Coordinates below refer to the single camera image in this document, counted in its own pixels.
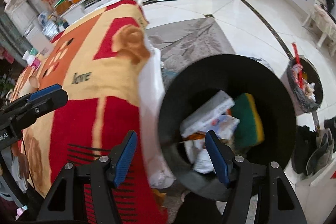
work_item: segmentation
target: bottle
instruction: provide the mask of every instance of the bottle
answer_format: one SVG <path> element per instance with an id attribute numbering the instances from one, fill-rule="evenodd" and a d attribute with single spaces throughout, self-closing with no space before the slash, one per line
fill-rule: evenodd
<path id="1" fill-rule="evenodd" d="M 35 55 L 30 54 L 28 51 L 22 57 L 23 60 L 26 60 L 29 66 L 37 70 L 41 65 L 41 61 L 36 58 Z"/>

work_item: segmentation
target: blue gripper pad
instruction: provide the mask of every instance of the blue gripper pad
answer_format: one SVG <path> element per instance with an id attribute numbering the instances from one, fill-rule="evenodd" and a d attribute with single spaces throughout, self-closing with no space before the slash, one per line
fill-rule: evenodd
<path id="1" fill-rule="evenodd" d="M 113 180 L 115 187 L 118 187 L 126 178 L 129 166 L 131 165 L 131 161 L 133 160 L 137 148 L 137 140 L 137 134 L 133 132 L 115 167 L 115 178 Z"/>
<path id="2" fill-rule="evenodd" d="M 218 176 L 218 180 L 227 186 L 230 183 L 227 164 L 209 132 L 205 135 L 205 147 L 209 153 L 212 165 Z"/>
<path id="3" fill-rule="evenodd" d="M 29 101 L 33 101 L 33 100 L 35 100 L 35 99 L 37 99 L 39 97 L 42 97 L 42 96 L 44 96 L 44 95 L 46 95 L 48 93 L 53 92 L 55 90 L 61 90 L 61 89 L 62 89 L 62 86 L 59 85 L 59 84 L 51 85 L 51 86 L 49 86 L 49 87 L 47 87 L 45 89 L 42 89 L 42 90 L 39 90 L 39 91 L 36 91 L 36 92 L 32 93 L 31 96 L 29 97 L 28 102 Z"/>

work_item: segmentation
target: person's leg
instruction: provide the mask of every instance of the person's leg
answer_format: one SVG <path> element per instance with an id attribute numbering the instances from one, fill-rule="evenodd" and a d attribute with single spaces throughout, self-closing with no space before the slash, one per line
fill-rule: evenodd
<path id="1" fill-rule="evenodd" d="M 185 196 L 173 224 L 220 224 L 221 219 L 216 201 L 189 193 Z"/>

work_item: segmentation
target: bolt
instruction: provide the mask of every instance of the bolt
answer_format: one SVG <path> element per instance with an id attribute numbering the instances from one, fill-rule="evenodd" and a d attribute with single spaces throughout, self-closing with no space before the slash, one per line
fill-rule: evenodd
<path id="1" fill-rule="evenodd" d="M 99 158 L 99 161 L 100 162 L 107 162 L 109 160 L 109 157 L 108 156 L 101 156 L 100 158 Z"/>
<path id="2" fill-rule="evenodd" d="M 272 166 L 273 168 L 278 168 L 278 167 L 279 167 L 279 163 L 273 161 L 273 162 L 271 162 L 271 166 Z"/>
<path id="3" fill-rule="evenodd" d="M 71 162 L 68 162 L 66 165 L 64 165 L 64 168 L 67 170 L 70 170 L 74 165 Z"/>
<path id="4" fill-rule="evenodd" d="M 244 157 L 242 157 L 240 155 L 237 155 L 237 156 L 235 156 L 235 161 L 237 161 L 237 162 L 243 162 L 244 161 Z"/>

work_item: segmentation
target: trash bin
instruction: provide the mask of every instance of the trash bin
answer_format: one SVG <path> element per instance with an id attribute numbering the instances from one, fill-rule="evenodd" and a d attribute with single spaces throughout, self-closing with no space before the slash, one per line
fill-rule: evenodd
<path id="1" fill-rule="evenodd" d="M 316 68 L 303 55 L 300 55 L 299 57 L 303 71 L 308 75 L 308 83 L 315 83 L 314 94 L 316 101 L 314 102 L 307 98 L 300 87 L 295 83 L 292 67 L 296 61 L 294 59 L 290 60 L 286 71 L 281 76 L 281 82 L 288 90 L 288 93 L 292 99 L 296 116 L 317 110 L 323 101 L 322 83 Z"/>
<path id="2" fill-rule="evenodd" d="M 284 169 L 294 147 L 296 117 L 291 98 L 281 81 L 268 68 L 248 57 L 215 55 L 199 60 L 171 83 L 159 115 L 159 140 L 170 169 L 186 188 L 213 200 L 227 201 L 229 190 L 214 173 L 192 169 L 181 148 L 181 122 L 219 90 L 232 98 L 241 93 L 254 96 L 263 123 L 265 140 L 249 150 L 247 159 L 267 165 L 276 161 Z"/>

